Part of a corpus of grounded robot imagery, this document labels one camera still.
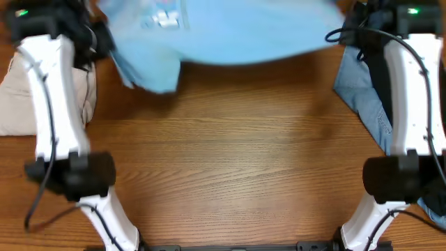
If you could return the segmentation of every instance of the blue fabric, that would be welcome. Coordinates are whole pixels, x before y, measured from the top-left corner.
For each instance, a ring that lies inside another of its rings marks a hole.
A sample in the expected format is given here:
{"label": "blue fabric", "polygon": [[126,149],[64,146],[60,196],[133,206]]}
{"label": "blue fabric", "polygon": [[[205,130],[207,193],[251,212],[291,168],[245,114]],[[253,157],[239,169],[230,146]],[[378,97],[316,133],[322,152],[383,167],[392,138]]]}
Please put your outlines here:
{"label": "blue fabric", "polygon": [[[334,90],[359,115],[371,136],[389,155],[392,145],[392,127],[371,83],[369,67],[356,59],[358,52],[359,49],[346,47],[341,68],[334,83]],[[435,214],[421,198],[418,204],[438,226],[446,229],[446,217]]]}
{"label": "blue fabric", "polygon": [[[181,61],[243,65],[329,46],[333,0],[102,0],[126,86],[176,90]],[[160,20],[173,21],[163,26]]]}

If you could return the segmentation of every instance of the folded beige fabric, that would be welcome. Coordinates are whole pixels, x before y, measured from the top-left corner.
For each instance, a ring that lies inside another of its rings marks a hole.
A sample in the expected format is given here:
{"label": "folded beige fabric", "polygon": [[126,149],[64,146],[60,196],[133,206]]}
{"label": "folded beige fabric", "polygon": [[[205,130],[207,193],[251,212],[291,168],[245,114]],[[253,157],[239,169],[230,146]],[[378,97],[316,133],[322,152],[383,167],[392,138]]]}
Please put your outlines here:
{"label": "folded beige fabric", "polygon": [[[15,54],[8,73],[0,84],[0,136],[22,136],[36,134],[33,101],[28,76],[23,69],[22,57]],[[72,69],[79,116],[84,125],[93,118],[96,106],[95,68],[87,72]]]}

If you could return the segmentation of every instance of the wooden table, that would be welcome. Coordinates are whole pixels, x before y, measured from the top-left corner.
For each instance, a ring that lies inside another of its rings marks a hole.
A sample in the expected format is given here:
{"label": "wooden table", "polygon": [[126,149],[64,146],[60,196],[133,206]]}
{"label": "wooden table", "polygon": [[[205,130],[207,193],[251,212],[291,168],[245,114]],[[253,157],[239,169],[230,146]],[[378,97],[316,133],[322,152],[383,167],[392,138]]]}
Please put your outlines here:
{"label": "wooden table", "polygon": [[[0,46],[5,74],[12,49]],[[185,64],[178,93],[127,89],[110,60],[98,65],[94,151],[117,165],[116,190],[151,245],[242,245],[328,240],[353,214],[362,165],[383,155],[332,91],[342,47],[257,66]],[[34,137],[0,139],[0,250],[101,245],[76,212],[39,234],[23,219],[37,186],[23,163]],[[34,222],[67,208],[45,194]],[[412,211],[423,212],[413,206]],[[444,250],[446,238],[406,216],[383,239],[396,250]]]}

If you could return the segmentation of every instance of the green light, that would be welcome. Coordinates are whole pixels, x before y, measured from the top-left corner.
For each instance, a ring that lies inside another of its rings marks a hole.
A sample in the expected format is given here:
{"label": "green light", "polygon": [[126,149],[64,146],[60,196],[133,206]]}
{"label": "green light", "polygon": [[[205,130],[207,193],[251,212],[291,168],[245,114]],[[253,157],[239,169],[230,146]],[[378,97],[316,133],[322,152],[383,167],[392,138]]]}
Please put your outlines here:
{"label": "green light", "polygon": [[416,14],[420,13],[420,10],[417,9],[417,8],[409,8],[407,10],[407,13],[412,14],[412,15],[416,15]]}
{"label": "green light", "polygon": [[19,10],[19,11],[17,11],[17,12],[15,13],[15,15],[16,15],[17,17],[21,17],[21,16],[24,16],[24,15],[26,15],[26,14],[28,14],[28,10]]}

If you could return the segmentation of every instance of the robotic arm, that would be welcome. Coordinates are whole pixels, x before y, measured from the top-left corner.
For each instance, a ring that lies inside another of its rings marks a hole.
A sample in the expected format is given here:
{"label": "robotic arm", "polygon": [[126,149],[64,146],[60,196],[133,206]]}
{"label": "robotic arm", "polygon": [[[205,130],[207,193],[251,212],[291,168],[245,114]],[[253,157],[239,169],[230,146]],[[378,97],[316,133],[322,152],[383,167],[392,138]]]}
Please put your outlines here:
{"label": "robotic arm", "polygon": [[[403,45],[393,40],[383,47],[392,83],[394,156],[366,162],[363,179],[367,194],[334,242],[323,244],[320,250],[389,250],[389,245],[381,245],[378,239],[397,215],[391,212],[405,210],[427,190],[444,188],[432,156],[442,155],[446,149],[438,91],[443,47],[438,2],[370,2],[368,22],[361,19],[347,24],[375,24],[374,13],[383,11],[390,19],[379,29],[401,36],[419,54],[429,71],[430,85],[424,83],[420,66]],[[106,57],[114,48],[106,26],[90,23],[87,5],[78,0],[13,1],[8,5],[6,23],[17,50],[26,59],[38,129],[36,161],[25,170],[41,184],[40,194],[46,188],[76,202],[98,231],[106,251],[148,250],[114,191],[113,158],[109,153],[90,152],[75,105],[71,68]],[[351,34],[345,30],[341,36],[344,43],[358,45],[357,37],[363,33],[355,33],[353,38]],[[426,128],[431,128],[431,138]],[[432,139],[435,151],[427,139]],[[439,158],[443,164],[444,157]],[[314,243],[298,243],[298,250],[314,250],[306,247],[313,248]]]}

